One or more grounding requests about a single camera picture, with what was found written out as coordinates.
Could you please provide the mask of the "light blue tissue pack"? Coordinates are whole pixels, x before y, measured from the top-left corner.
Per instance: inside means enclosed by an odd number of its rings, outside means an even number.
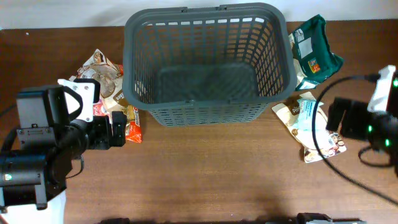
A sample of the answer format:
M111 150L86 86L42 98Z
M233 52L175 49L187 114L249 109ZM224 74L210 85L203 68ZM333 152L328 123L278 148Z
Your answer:
M297 102L299 104L300 111L292 127L303 131L311 131L313 111L315 109L316 101L302 98L297 100Z

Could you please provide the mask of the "dark green snack bag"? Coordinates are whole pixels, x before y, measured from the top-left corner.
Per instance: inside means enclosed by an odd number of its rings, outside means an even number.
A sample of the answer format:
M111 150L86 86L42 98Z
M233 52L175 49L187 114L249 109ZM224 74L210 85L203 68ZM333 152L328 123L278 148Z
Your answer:
M295 89L311 90L337 73L344 60L330 50L326 20L313 16L289 34L297 76Z

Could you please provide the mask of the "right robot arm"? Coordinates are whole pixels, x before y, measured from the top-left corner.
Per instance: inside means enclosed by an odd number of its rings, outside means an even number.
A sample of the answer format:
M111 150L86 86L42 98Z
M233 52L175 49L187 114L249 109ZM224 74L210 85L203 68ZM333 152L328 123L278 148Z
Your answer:
M330 119L326 129L340 130L346 138L369 141L369 146L358 152L359 160L377 168L397 168L397 72L392 72L390 90L387 91L386 106L376 111L368 109L368 104L361 101L338 98L329 107ZM370 163L362 155L370 150L385 152L389 155L386 164Z

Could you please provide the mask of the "grey plastic slotted basket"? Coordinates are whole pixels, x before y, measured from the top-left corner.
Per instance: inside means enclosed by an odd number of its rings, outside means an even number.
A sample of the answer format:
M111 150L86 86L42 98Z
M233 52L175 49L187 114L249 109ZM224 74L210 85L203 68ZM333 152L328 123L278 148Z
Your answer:
M168 127L253 121L297 83L285 18L262 2L139 11L123 67L125 99Z

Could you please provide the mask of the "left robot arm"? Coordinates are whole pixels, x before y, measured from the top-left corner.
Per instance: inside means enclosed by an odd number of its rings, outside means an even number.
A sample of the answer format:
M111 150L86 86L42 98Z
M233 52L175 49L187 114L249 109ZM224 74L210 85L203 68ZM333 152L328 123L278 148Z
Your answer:
M20 124L1 148L1 223L63 223L72 162L88 149L125 144L124 113L84 119L84 106L93 101L68 86L19 92Z

